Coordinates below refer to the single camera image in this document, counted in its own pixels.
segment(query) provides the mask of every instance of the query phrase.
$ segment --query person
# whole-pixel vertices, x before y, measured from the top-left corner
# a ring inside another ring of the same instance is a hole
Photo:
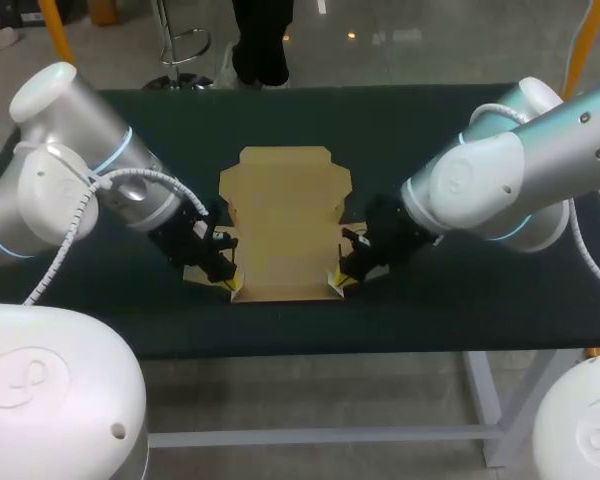
[[[240,41],[230,43],[215,88],[286,88],[289,69],[283,38],[294,0],[232,0]]]

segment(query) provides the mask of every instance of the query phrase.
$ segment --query black pants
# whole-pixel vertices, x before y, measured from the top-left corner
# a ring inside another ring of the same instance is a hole
[[[282,85],[289,78],[282,47],[293,20],[293,0],[233,0],[240,42],[233,49],[233,68],[243,83]]]

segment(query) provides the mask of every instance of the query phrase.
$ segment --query black tabletop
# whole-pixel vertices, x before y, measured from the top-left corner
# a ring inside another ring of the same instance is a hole
[[[273,92],[105,92],[149,147],[202,199],[245,146],[323,145],[351,170],[345,222],[397,192],[506,85],[334,88]],[[0,172],[17,140],[0,156]],[[585,241],[600,264],[600,197],[578,199]],[[18,303],[52,253],[0,269],[0,302]],[[92,315],[141,358],[537,349],[600,346],[600,283],[565,232],[520,254],[465,234],[344,301],[231,305],[186,284],[142,234],[102,212],[41,304]]]

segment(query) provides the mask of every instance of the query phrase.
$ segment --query flattened cardboard box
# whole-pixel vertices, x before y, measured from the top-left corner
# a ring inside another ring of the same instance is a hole
[[[340,298],[327,271],[337,265],[339,245],[350,251],[339,225],[350,192],[349,170],[331,163],[324,147],[245,148],[240,163],[220,175],[234,224],[222,230],[239,239],[235,262],[244,273],[233,301]],[[184,278],[208,284],[196,267]]]

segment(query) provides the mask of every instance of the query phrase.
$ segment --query white cable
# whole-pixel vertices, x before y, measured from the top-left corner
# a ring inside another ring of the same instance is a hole
[[[575,237],[578,251],[582,255],[582,258],[584,258],[584,261],[589,269],[598,278],[598,280],[600,280],[600,267],[591,257],[589,250],[587,250],[587,246],[584,244],[582,232],[580,232],[580,225],[578,224],[578,216],[576,215],[576,204],[573,201],[573,198],[569,199],[569,219],[571,220],[571,230],[573,231],[573,236]]]
[[[469,119],[469,124],[472,124],[480,115],[487,112],[496,113],[502,117],[506,117],[510,120],[513,120],[518,125],[522,125],[529,121],[529,118],[526,115],[514,110],[513,108],[500,105],[498,103],[485,103],[474,110],[474,112],[471,114],[471,118]]]
[[[576,43],[578,42],[578,37],[584,28],[584,24],[589,18],[589,14],[591,13],[591,9],[593,8],[594,0],[589,0],[589,6],[584,12],[584,17],[576,27],[576,31],[573,32],[573,37],[571,37],[571,43],[569,44],[569,52],[567,53],[567,65],[564,69],[564,78],[562,79],[562,85],[560,86],[561,94],[564,93],[564,89],[567,88],[567,81],[569,79],[569,69],[571,68],[571,57],[573,57],[573,50],[576,48]]]
[[[82,200],[80,200],[80,204],[76,209],[76,213],[74,214],[73,219],[71,221],[71,227],[69,228],[67,235],[64,237],[64,241],[62,242],[58,253],[56,253],[55,258],[51,263],[51,266],[47,270],[47,273],[44,274],[42,280],[40,280],[36,288],[33,289],[31,294],[24,301],[23,305],[34,305],[38,301],[40,296],[44,293],[44,291],[47,289],[47,287],[53,280],[53,277],[55,277],[56,273],[58,272],[58,269],[62,265],[62,262],[64,262],[67,253],[69,253],[69,249],[75,241],[76,234],[78,232],[78,229],[80,228],[80,223],[82,223],[82,216],[84,215],[84,211],[87,204],[89,203],[89,200],[91,200],[91,197],[93,197],[93,195],[99,189],[103,188],[103,183],[107,183],[108,181],[111,181],[114,178],[134,176],[144,177],[149,180],[162,183],[163,185],[171,188],[175,193],[184,195],[188,200],[190,200],[191,203],[193,203],[193,205],[195,206],[196,210],[200,213],[200,215],[209,215],[209,212],[207,212],[207,209],[204,207],[204,205],[198,199],[195,193],[193,193],[186,185],[180,183],[177,179],[170,177],[169,175],[142,168],[123,168],[107,173],[106,175],[103,175],[101,177],[102,183],[95,182],[93,185],[91,185],[87,193],[85,193],[82,197]]]

